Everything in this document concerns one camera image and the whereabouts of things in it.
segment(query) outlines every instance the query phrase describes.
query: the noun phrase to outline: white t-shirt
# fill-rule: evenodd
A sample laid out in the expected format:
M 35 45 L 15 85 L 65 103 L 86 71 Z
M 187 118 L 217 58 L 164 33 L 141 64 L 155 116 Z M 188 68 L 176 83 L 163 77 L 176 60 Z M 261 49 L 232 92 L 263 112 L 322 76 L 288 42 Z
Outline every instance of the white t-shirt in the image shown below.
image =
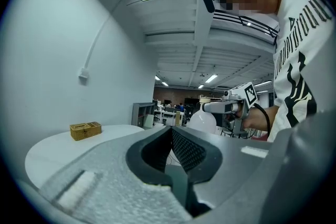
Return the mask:
M 300 71 L 317 54 L 334 30 L 335 18 L 321 0 L 281 0 L 280 31 L 273 55 L 274 105 L 279 106 L 268 141 L 291 128 L 317 107 Z

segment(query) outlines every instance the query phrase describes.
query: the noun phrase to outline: black mesh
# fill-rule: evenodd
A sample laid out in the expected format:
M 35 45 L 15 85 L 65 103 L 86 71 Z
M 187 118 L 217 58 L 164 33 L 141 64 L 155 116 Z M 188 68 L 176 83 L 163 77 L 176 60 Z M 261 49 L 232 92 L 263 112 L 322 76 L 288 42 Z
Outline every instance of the black mesh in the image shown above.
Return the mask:
M 205 156 L 205 149 L 173 130 L 172 149 L 183 169 L 189 170 L 200 164 Z
M 142 152 L 142 159 L 153 168 L 164 172 L 166 160 L 171 150 L 171 129 L 147 144 Z

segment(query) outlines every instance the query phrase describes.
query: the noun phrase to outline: gray plastic surface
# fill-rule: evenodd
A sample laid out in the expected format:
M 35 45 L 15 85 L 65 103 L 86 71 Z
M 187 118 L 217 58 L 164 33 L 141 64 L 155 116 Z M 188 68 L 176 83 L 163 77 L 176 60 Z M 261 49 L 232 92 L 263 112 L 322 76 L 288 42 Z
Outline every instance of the gray plastic surface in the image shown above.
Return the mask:
M 160 129 L 97 145 L 56 173 L 43 185 L 40 193 L 52 202 L 81 170 L 87 170 L 102 177 L 72 212 L 76 219 L 98 224 L 181 223 L 191 220 L 170 187 L 144 184 L 126 164 L 128 148 L 157 130 Z
M 255 170 L 251 171 L 248 177 L 232 177 L 230 179 L 232 182 L 235 179 L 240 180 L 240 182 L 233 184 L 234 190 L 230 192 L 230 195 L 226 195 L 225 200 L 211 212 L 194 219 L 193 223 L 218 224 L 219 219 L 223 220 L 224 223 L 259 223 L 262 206 L 283 162 L 290 137 L 289 130 L 282 131 L 272 144 L 269 143 L 271 148 L 267 157 L 255 166 Z M 243 167 L 247 168 L 247 164 L 241 161 L 240 158 L 237 166 L 241 169 Z M 229 176 L 232 171 L 234 170 L 228 170 L 226 176 Z M 223 187 L 223 185 L 218 184 L 219 182 L 220 178 L 217 184 L 213 184 L 213 186 L 217 186 L 217 191 Z
M 335 115 L 336 110 L 318 113 L 290 129 L 284 162 L 264 203 L 261 223 L 287 222 L 322 186 L 335 158 Z
M 241 152 L 245 146 L 269 150 L 272 146 L 268 142 L 237 139 L 226 136 L 184 128 L 193 135 L 216 146 L 223 155 L 222 164 L 215 176 L 205 183 L 194 186 L 198 202 L 215 208 L 236 192 L 245 181 L 250 181 L 251 174 L 263 162 L 263 158 Z

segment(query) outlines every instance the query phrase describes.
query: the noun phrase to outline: white label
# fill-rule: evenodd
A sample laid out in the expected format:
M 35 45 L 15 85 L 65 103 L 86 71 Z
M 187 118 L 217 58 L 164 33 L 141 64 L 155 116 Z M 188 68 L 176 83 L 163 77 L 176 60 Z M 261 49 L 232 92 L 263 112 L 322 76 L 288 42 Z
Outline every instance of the white label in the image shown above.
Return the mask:
M 249 154 L 252 156 L 259 157 L 259 158 L 265 158 L 268 154 L 267 150 L 262 150 L 260 148 L 255 148 L 255 147 L 250 147 L 250 146 L 244 146 L 242 147 L 240 151 L 245 154 Z

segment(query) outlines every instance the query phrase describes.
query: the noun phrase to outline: black graphic print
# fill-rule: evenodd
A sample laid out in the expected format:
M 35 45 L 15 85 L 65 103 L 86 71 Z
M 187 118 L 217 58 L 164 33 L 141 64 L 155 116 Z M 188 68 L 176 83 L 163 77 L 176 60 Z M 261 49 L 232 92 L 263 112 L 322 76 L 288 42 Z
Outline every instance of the black graphic print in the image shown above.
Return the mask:
M 299 60 L 300 63 L 299 71 L 301 72 L 302 69 L 306 66 L 305 65 L 306 57 L 303 53 L 299 52 Z M 313 95 L 311 94 L 308 85 L 305 83 L 302 75 L 300 74 L 300 79 L 298 84 L 294 81 L 291 76 L 293 66 L 290 64 L 288 71 L 287 71 L 287 79 L 292 85 L 291 93 L 289 96 L 285 98 L 285 104 L 288 109 L 288 113 L 286 115 L 290 126 L 294 127 L 299 121 L 295 117 L 295 113 L 293 107 L 299 102 L 307 102 L 307 114 L 306 117 L 316 113 L 317 106 Z
M 276 60 L 275 78 L 277 78 L 288 57 L 299 48 L 303 40 L 311 34 L 310 29 L 323 26 L 323 23 L 331 20 L 332 17 L 326 12 L 317 0 L 309 0 L 297 18 L 288 17 L 290 23 L 290 34 L 282 41 L 282 46 Z

